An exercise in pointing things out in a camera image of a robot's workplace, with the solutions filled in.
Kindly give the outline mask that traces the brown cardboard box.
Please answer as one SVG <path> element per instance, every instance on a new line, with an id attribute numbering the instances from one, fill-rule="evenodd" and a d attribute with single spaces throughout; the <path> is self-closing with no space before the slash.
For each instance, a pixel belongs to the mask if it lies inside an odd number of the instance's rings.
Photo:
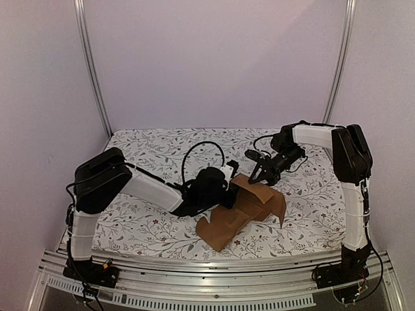
<path id="1" fill-rule="evenodd" d="M 248 182 L 248 176 L 238 174 L 231 180 L 237 186 L 236 201 L 231 209 L 215 207 L 210 219 L 202 217 L 196 224 L 196 234 L 212 249 L 222 251 L 251 221 L 262 222 L 271 214 L 282 225 L 286 211 L 284 195 L 263 184 Z"/>

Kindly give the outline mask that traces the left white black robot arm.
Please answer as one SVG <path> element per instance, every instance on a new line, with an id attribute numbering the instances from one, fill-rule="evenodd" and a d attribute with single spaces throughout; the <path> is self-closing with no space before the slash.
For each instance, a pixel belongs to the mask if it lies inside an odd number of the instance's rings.
<path id="1" fill-rule="evenodd" d="M 65 189 L 71 197 L 66 225 L 67 250 L 72 272 L 82 281 L 97 274 L 92 263 L 92 243 L 99 216 L 118 194 L 142 199 L 177 216 L 197 216 L 222 205 L 232 208 L 236 191 L 231 185 L 239 163 L 223 161 L 220 168 L 203 168 L 196 178 L 169 183 L 150 172 L 128 163 L 123 152 L 110 148 L 81 164 L 75 180 Z"/>

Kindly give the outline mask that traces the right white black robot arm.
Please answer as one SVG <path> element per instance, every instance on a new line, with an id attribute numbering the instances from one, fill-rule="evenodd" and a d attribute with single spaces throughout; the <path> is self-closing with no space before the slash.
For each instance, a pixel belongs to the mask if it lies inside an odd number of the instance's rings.
<path id="1" fill-rule="evenodd" d="M 299 121 L 283 126 L 271 138 L 271 148 L 277 153 L 274 157 L 255 148 L 245 152 L 248 159 L 255 161 L 248 178 L 250 184 L 266 181 L 268 186 L 275 185 L 282 172 L 306 157 L 304 144 L 331 152 L 333 170 L 342 186 L 346 204 L 346 236 L 335 277 L 340 282 L 350 282 L 365 267 L 372 249 L 368 223 L 373 159 L 361 127 L 358 124 L 339 126 Z"/>

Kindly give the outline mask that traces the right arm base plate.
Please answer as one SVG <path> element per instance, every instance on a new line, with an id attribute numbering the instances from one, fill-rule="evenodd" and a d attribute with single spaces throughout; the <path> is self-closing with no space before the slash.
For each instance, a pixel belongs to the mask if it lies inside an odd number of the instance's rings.
<path id="1" fill-rule="evenodd" d="M 369 275 L 367 267 L 356 272 L 342 270 L 341 264 L 324 263 L 313 269 L 311 278 L 316 283 L 317 288 L 321 289 L 363 280 Z"/>

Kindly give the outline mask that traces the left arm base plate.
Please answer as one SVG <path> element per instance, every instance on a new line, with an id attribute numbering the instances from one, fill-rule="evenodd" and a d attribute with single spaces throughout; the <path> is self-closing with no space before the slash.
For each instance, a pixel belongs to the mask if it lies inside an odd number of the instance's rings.
<path id="1" fill-rule="evenodd" d="M 112 264 L 94 263 L 89 260 L 67 260 L 63 276 L 84 281 L 88 284 L 115 288 L 119 278 L 120 269 Z"/>

